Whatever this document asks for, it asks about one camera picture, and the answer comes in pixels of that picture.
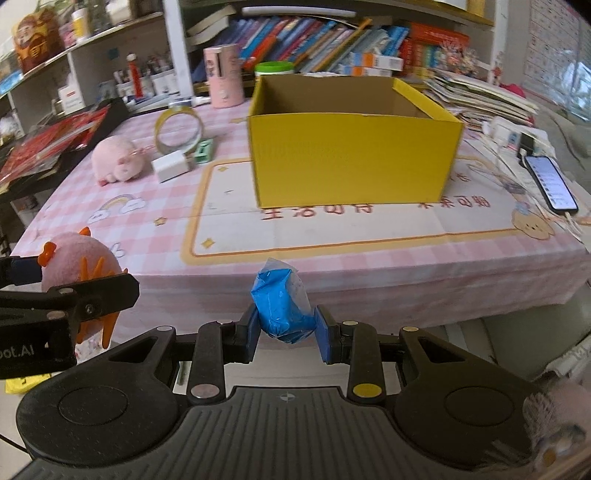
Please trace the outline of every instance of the blue plastic bag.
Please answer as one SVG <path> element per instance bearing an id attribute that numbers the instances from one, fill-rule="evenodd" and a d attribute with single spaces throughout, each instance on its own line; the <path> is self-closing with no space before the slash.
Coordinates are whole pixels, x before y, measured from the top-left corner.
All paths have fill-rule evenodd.
<path id="1" fill-rule="evenodd" d="M 270 258 L 251 290 L 261 329 L 285 343 L 297 343 L 316 327 L 304 285 L 290 265 Z"/>

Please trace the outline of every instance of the phone screen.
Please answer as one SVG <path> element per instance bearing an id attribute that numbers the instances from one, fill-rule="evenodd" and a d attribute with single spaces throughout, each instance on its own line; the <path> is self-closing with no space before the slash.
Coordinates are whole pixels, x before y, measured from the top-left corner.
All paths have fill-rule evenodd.
<path id="1" fill-rule="evenodd" d="M 548 157 L 526 157 L 525 160 L 538 177 L 550 205 L 555 210 L 577 210 L 577 202 Z"/>

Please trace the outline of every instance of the white charger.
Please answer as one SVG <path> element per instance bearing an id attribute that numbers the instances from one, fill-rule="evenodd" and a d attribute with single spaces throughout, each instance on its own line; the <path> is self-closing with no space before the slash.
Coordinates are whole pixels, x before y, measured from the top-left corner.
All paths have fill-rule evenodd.
<path id="1" fill-rule="evenodd" d="M 152 167 L 159 183 L 178 177 L 190 170 L 187 158 L 180 150 L 152 160 Z"/>

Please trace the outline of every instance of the tape roll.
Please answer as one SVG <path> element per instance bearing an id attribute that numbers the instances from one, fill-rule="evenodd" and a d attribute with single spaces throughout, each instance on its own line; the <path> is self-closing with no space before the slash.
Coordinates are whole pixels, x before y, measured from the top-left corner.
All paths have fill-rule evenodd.
<path id="1" fill-rule="evenodd" d="M 197 119 L 197 131 L 195 132 L 195 135 L 181 145 L 167 145 L 160 140 L 160 130 L 166 120 L 174 115 L 191 115 L 193 118 Z M 189 108 L 188 106 L 172 106 L 162 112 L 158 117 L 158 120 L 156 120 L 156 125 L 154 127 L 154 144 L 162 155 L 168 155 L 177 150 L 180 150 L 183 153 L 191 153 L 197 148 L 197 145 L 201 141 L 203 130 L 203 122 L 192 108 Z"/>

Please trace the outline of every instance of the red package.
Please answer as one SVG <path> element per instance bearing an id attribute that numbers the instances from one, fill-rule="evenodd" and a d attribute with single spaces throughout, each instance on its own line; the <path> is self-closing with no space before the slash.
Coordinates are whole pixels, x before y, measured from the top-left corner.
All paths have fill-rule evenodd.
<path id="1" fill-rule="evenodd" d="M 84 112 L 65 118 L 27 138 L 12 150 L 0 170 L 0 185 L 32 173 L 49 170 L 66 149 L 85 147 L 105 118 L 108 109 L 107 106 L 97 112 Z"/>

